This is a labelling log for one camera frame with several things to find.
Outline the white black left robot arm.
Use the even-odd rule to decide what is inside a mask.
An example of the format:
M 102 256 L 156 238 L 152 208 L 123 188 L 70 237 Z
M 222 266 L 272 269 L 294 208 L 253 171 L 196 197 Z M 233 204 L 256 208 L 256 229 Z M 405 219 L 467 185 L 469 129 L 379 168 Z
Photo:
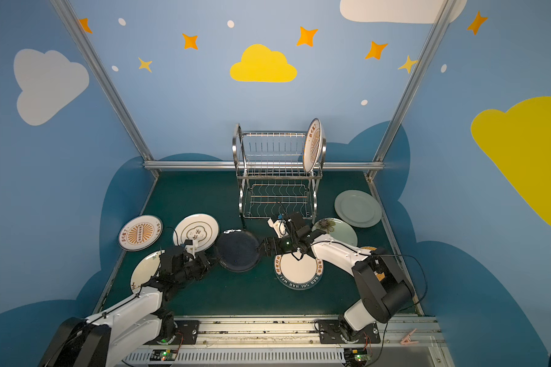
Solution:
M 115 366 L 147 342 L 172 341 L 174 313 L 165 305 L 185 285 L 202 279 L 218 259 L 191 255 L 180 246 L 166 249 L 151 278 L 136 294 L 86 318 L 71 317 L 57 329 L 40 366 Z

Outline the black round plate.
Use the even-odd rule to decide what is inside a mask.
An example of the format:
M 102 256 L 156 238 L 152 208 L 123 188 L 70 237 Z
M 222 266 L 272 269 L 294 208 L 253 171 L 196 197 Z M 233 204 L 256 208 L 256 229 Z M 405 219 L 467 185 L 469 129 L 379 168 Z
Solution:
M 261 259 L 258 238 L 243 229 L 223 231 L 217 237 L 214 248 L 219 263 L 230 272 L 248 272 Z

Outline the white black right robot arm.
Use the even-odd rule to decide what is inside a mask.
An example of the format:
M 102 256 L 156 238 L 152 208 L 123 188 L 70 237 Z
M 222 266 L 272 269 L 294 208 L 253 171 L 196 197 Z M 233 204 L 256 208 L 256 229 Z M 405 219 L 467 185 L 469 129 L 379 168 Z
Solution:
M 375 323 L 387 323 L 407 306 L 416 292 L 396 256 L 383 249 L 351 246 L 321 229 L 312 229 L 300 213 L 268 219 L 275 238 L 264 241 L 266 255 L 275 255 L 279 263 L 285 255 L 294 262 L 305 263 L 313 258 L 327 262 L 354 278 L 360 300 L 340 317 L 340 329 L 347 337 Z

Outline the stainless steel dish rack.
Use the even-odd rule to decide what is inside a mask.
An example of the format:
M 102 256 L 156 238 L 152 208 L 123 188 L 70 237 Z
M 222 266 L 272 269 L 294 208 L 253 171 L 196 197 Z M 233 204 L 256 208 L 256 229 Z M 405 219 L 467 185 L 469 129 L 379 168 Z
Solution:
M 248 162 L 301 162 L 305 146 L 304 132 L 234 130 L 232 153 L 234 164 Z M 318 162 L 311 172 L 302 170 L 235 169 L 239 186 L 238 210 L 241 220 L 262 220 L 273 216 L 299 212 L 315 222 L 318 209 L 318 188 L 323 176 L 327 142 L 323 144 Z

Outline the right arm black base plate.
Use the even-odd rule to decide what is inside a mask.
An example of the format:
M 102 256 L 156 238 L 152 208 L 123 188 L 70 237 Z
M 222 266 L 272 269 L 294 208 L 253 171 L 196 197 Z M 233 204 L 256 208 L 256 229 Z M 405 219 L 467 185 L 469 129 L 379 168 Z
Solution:
M 320 319 L 315 321 L 315 329 L 321 344 L 380 344 L 381 334 L 377 324 L 372 323 L 355 332 L 339 320 Z

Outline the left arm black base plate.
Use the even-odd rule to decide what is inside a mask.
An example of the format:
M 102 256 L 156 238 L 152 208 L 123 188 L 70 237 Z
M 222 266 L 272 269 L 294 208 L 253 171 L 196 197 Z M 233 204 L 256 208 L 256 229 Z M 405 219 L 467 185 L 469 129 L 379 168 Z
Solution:
M 167 338 L 159 341 L 160 345 L 195 345 L 197 342 L 200 321 L 174 320 L 174 327 Z

